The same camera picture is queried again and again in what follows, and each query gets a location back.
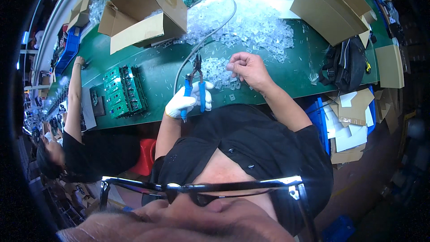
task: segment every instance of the black bag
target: black bag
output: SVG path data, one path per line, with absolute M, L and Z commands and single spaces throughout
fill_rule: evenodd
M 327 64 L 319 73 L 320 83 L 334 84 L 342 93 L 349 93 L 360 86 L 365 69 L 365 49 L 356 35 L 335 47 L 330 47 L 327 52 Z M 323 75 L 324 70 L 327 70 L 327 78 Z

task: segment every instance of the green table surface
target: green table surface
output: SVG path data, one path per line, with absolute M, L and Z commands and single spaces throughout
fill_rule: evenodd
M 378 16 L 378 21 L 372 24 L 374 34 L 377 36 L 378 42 L 375 47 L 382 47 L 392 44 L 389 39 L 382 17 L 380 16 L 376 6 L 372 0 L 367 0 L 370 6 L 375 10 Z M 312 27 L 308 26 L 303 20 L 292 19 L 287 23 L 294 30 L 294 48 L 286 49 L 288 58 L 279 63 L 273 60 L 271 54 L 265 49 L 253 51 L 263 58 L 267 71 L 272 79 L 284 89 L 291 97 L 303 97 L 312 94 L 320 94 L 336 89 L 333 85 L 324 86 L 321 83 L 312 85 L 310 75 L 317 74 L 320 68 L 326 63 L 324 50 L 329 46 L 328 42 Z M 188 44 L 171 45 L 166 48 L 137 48 L 134 46 L 126 47 L 125 49 L 110 55 L 110 37 L 99 34 L 98 26 L 93 28 L 82 40 L 78 56 L 84 57 L 89 66 L 82 71 L 82 85 L 96 90 L 99 96 L 104 96 L 103 74 L 115 66 L 123 66 L 132 64 L 138 66 L 138 71 L 141 76 L 141 82 L 145 97 L 148 101 L 148 109 L 141 115 L 135 115 L 129 118 L 112 119 L 109 115 L 107 105 L 105 105 L 106 115 L 96 117 L 97 128 L 104 129 L 111 127 L 119 127 L 125 125 L 140 124 L 152 121 L 161 120 L 164 112 L 164 107 L 173 96 L 173 86 L 175 83 L 176 73 L 182 64 L 184 58 L 191 52 L 193 46 Z M 226 59 L 239 51 L 245 51 L 246 46 L 235 45 L 232 48 L 227 48 L 219 42 L 210 42 L 201 50 L 200 54 L 203 59 L 208 57 L 224 57 Z M 377 62 L 374 54 L 374 46 L 370 45 L 366 49 L 366 56 L 372 67 L 371 74 L 364 74 L 362 83 L 376 83 L 379 80 L 377 72 Z M 62 76 L 70 78 L 73 64 L 64 70 Z M 184 76 L 191 72 L 191 64 L 188 63 L 181 72 L 178 89 L 184 85 Z M 48 98 L 54 97 L 55 92 L 60 87 L 59 80 L 53 83 L 48 94 Z M 240 90 L 232 91 L 224 89 L 211 90 L 212 107 L 233 104 L 263 104 L 264 98 L 255 90 L 250 90 L 245 82 L 242 83 Z M 229 95 L 234 94 L 235 100 L 230 101 Z M 199 114 L 198 109 L 194 109 L 191 115 Z

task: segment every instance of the black eyeglass frame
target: black eyeglass frame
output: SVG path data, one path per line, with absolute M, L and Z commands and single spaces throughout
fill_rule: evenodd
M 129 190 L 139 192 L 142 194 L 148 194 L 140 189 L 152 190 L 157 192 L 163 192 L 166 194 L 167 201 L 169 204 L 173 203 L 179 193 L 190 194 L 193 202 L 198 206 L 204 206 L 198 202 L 198 196 L 204 192 L 227 192 L 227 191 L 238 191 L 238 190 L 253 190 L 253 189 L 268 189 L 264 192 L 258 192 L 254 194 L 245 194 L 237 196 L 212 196 L 212 200 L 219 198 L 231 198 L 240 196 L 251 196 L 266 193 L 272 190 L 278 190 L 282 188 L 288 188 L 289 195 L 297 201 L 304 223 L 309 230 L 313 241 L 319 241 L 317 235 L 314 218 L 312 217 L 309 202 L 307 199 L 307 193 L 300 176 L 281 177 L 271 180 L 255 180 L 255 181 L 244 181 L 244 182 L 233 182 L 233 183 L 222 183 L 222 184 L 200 184 L 200 185 L 179 185 L 176 183 L 169 184 L 154 184 L 149 182 L 141 182 L 136 180 L 128 180 L 119 177 L 107 177 L 103 176 L 100 185 L 100 210 L 106 209 L 108 203 L 108 194 L 110 185 L 118 185 L 125 187 Z M 161 196 L 157 194 L 148 194 L 153 196 Z

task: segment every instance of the gray cable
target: gray cable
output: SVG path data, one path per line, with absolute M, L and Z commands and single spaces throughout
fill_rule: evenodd
M 191 7 L 193 7 L 193 6 L 195 6 L 196 4 L 198 4 L 198 3 L 200 3 L 202 0 L 198 0 L 198 1 L 196 1 L 196 2 L 194 2 L 194 4 L 192 4 L 191 5 Z M 173 87 L 173 95 L 175 95 L 176 94 L 176 87 L 177 87 L 177 85 L 178 85 L 178 79 L 179 79 L 179 75 L 180 75 L 180 73 L 181 73 L 181 71 L 182 71 L 182 69 L 184 68 L 184 66 L 186 65 L 186 63 L 187 63 L 187 61 L 188 61 L 188 59 L 190 59 L 190 57 L 193 55 L 193 53 L 195 53 L 198 49 L 199 49 L 199 47 L 200 47 L 200 45 L 202 44 L 202 43 L 204 43 L 211 35 L 213 35 L 213 34 L 215 34 L 218 30 L 220 30 L 221 28 L 223 28 L 223 26 L 224 25 L 226 25 L 232 18 L 233 18 L 233 16 L 234 16 L 234 14 L 236 14 L 236 8 L 237 8 L 237 6 L 236 6 L 236 2 L 234 1 L 234 0 L 231 0 L 231 1 L 233 1 L 233 4 L 234 4 L 234 11 L 233 11 L 233 13 L 230 15 L 230 17 L 227 19 L 227 20 L 225 20 L 225 22 L 223 23 L 223 24 L 221 24 L 221 26 L 220 27 L 218 27 L 217 29 L 215 29 L 214 31 L 212 31 L 210 34 L 208 34 L 204 39 L 202 39 L 198 44 L 197 44 L 197 46 L 195 46 L 193 49 L 192 49 L 192 51 L 190 52 L 190 54 L 186 57 L 186 59 L 184 60 L 184 62 L 182 63 L 182 65 L 181 65 L 181 67 L 179 68 L 179 70 L 178 70 L 178 73 L 176 74 L 176 78 L 175 78 L 175 86 Z

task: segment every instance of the red stool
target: red stool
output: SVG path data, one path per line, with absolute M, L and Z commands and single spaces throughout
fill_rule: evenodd
M 157 140 L 145 138 L 140 140 L 140 157 L 137 164 L 129 170 L 143 176 L 149 176 L 154 164 L 155 143 Z

